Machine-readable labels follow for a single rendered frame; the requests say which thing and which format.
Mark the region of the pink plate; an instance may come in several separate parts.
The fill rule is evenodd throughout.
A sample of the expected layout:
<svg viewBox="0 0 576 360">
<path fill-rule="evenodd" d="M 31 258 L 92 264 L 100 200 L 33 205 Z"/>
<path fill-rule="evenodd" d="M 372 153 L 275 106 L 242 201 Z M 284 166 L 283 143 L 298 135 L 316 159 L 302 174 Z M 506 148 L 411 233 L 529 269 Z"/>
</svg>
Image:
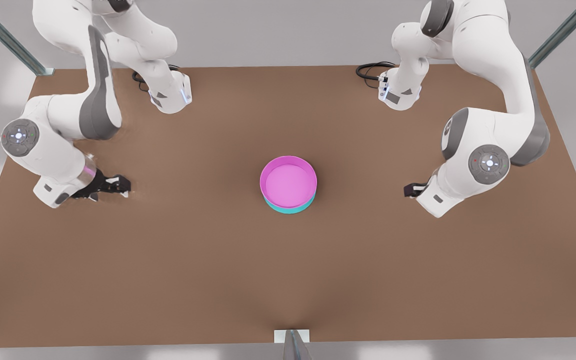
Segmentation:
<svg viewBox="0 0 576 360">
<path fill-rule="evenodd" d="M 259 186 L 262 195 L 279 207 L 306 203 L 317 191 L 318 179 L 309 162 L 297 156 L 281 156 L 263 168 Z"/>
</svg>

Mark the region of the blue plate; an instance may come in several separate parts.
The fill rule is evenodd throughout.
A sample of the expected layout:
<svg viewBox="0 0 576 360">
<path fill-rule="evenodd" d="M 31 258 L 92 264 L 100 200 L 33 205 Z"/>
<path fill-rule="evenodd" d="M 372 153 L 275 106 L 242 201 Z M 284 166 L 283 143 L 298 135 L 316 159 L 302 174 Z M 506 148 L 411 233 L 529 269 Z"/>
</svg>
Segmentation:
<svg viewBox="0 0 576 360">
<path fill-rule="evenodd" d="M 265 200 L 265 202 L 268 204 L 268 206 L 270 208 L 272 208 L 273 210 L 275 210 L 281 214 L 297 214 L 303 210 L 306 210 L 311 205 L 311 203 L 313 203 L 315 197 L 316 197 L 316 193 L 314 193 L 313 196 L 306 203 L 304 203 L 300 206 L 291 207 L 291 208 L 278 206 L 278 205 L 272 203 L 266 196 L 263 196 L 263 199 Z"/>
</svg>

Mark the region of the silver frame post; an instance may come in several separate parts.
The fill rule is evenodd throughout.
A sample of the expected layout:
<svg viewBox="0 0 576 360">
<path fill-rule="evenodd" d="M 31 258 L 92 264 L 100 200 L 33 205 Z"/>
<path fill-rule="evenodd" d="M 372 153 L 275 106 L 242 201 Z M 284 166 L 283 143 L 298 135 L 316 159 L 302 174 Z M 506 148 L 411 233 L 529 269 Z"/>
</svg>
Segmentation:
<svg viewBox="0 0 576 360">
<path fill-rule="evenodd" d="M 47 68 L 0 23 L 0 43 L 20 60 L 35 76 L 52 76 L 54 68 Z"/>
<path fill-rule="evenodd" d="M 283 344 L 282 360 L 313 360 L 306 344 L 310 343 L 308 329 L 276 329 L 274 343 Z"/>
<path fill-rule="evenodd" d="M 528 59 L 531 69 L 536 69 L 576 29 L 576 9 L 558 26 Z"/>
</svg>

